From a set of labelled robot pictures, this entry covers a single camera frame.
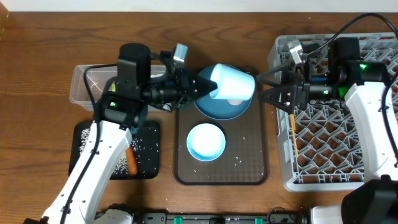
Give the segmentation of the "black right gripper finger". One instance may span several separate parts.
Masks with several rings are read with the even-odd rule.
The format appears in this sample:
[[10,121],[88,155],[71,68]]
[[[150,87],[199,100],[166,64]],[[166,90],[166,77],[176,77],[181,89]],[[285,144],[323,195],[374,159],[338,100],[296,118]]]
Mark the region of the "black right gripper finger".
[[294,88],[291,86],[270,88],[259,93],[259,99],[288,114],[294,112]]
[[256,76],[256,81],[260,84],[277,87],[290,83],[290,65],[282,64],[271,68],[269,71],[260,73]]

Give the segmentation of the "dark blue plate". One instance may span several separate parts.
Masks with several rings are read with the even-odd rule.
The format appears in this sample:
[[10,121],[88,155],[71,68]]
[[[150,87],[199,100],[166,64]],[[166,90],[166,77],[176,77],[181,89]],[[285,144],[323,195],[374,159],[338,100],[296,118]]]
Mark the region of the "dark blue plate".
[[[205,68],[199,73],[199,76],[203,78],[207,78],[210,80],[210,75],[215,65]],[[243,101],[238,106],[233,106],[228,103],[228,100],[216,100],[210,97],[210,94],[207,94],[204,97],[201,97],[199,100],[195,102],[195,106],[197,109],[204,114],[205,116],[215,119],[215,120],[229,120],[235,119],[238,116],[242,115],[251,104],[252,97]]]

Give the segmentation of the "orange carrot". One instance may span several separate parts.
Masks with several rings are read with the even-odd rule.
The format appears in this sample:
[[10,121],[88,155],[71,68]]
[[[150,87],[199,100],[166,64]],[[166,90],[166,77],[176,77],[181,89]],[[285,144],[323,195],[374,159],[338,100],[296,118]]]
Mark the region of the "orange carrot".
[[126,149],[127,169],[130,176],[135,176],[138,173],[137,161],[134,151],[131,146]]

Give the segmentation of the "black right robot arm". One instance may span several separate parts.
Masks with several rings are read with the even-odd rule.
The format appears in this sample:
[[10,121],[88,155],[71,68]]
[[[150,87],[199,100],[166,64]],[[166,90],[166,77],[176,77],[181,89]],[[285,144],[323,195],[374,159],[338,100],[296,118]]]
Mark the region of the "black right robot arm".
[[298,40],[288,44],[294,65],[259,74],[270,89],[260,99],[289,114],[311,100],[344,100],[364,158],[364,183],[339,205],[317,206],[309,223],[397,223],[397,120],[391,97],[394,79],[382,62],[367,62],[354,37],[332,38],[325,77],[314,77],[310,54]]

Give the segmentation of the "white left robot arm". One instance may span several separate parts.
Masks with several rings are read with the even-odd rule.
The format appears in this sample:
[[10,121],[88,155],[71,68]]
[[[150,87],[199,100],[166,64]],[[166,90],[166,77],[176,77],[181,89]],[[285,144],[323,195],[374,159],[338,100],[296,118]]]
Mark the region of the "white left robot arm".
[[124,44],[115,63],[117,74],[105,84],[99,100],[84,83],[93,105],[94,121],[82,154],[56,199],[37,223],[132,223],[131,212],[98,204],[116,164],[147,118],[150,105],[171,103],[179,108],[215,90],[213,81],[185,68],[188,48],[177,44],[157,54],[148,46]]

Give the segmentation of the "light blue bowl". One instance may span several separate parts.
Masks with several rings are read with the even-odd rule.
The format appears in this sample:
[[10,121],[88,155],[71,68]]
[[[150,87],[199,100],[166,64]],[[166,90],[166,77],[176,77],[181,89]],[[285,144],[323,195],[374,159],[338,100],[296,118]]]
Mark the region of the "light blue bowl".
[[226,136],[218,126],[202,123],[193,127],[187,136],[187,150],[198,161],[210,162],[219,158],[226,147]]

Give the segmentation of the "pink cup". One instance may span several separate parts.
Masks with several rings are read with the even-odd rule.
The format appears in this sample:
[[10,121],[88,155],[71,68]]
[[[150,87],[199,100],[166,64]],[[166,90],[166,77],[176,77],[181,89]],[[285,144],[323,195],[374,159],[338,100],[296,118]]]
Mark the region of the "pink cup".
[[238,106],[243,102],[243,100],[228,100],[228,103],[233,106]]

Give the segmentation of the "light blue cup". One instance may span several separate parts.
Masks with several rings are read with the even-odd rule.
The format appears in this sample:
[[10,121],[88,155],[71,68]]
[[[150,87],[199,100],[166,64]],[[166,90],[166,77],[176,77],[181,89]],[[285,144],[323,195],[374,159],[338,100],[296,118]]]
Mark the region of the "light blue cup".
[[227,65],[216,64],[210,80],[217,84],[217,88],[210,92],[212,99],[247,101],[254,94],[254,77]]

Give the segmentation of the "wooden chopstick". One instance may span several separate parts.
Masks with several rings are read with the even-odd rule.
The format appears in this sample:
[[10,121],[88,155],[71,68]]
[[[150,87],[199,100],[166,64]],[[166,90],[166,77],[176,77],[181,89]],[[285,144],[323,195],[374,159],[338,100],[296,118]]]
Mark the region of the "wooden chopstick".
[[297,148],[297,138],[296,138],[296,133],[295,133],[295,117],[294,117],[294,114],[290,114],[289,118],[290,118],[290,125],[291,125],[291,128],[292,128],[292,138],[293,138],[293,142],[294,142],[295,155],[296,155],[296,158],[298,158],[299,157],[299,150]]

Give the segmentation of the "white rice pile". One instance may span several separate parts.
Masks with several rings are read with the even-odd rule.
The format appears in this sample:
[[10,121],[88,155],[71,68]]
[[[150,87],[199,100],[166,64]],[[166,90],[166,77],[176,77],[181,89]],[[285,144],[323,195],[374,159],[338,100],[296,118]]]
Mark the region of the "white rice pile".
[[[89,128],[75,128],[73,133],[73,142],[72,142],[72,151],[71,151],[71,159],[69,165],[69,174],[71,174],[73,166],[76,164],[78,158],[81,156],[85,144],[87,142],[88,136],[90,134]],[[139,140],[136,136],[133,137],[131,147],[133,151],[136,149],[137,143]],[[120,160],[116,163],[116,167],[111,174],[111,180],[124,180],[124,179],[131,179],[135,176],[130,176],[128,169],[127,169],[127,160],[126,160],[126,152],[122,155]]]

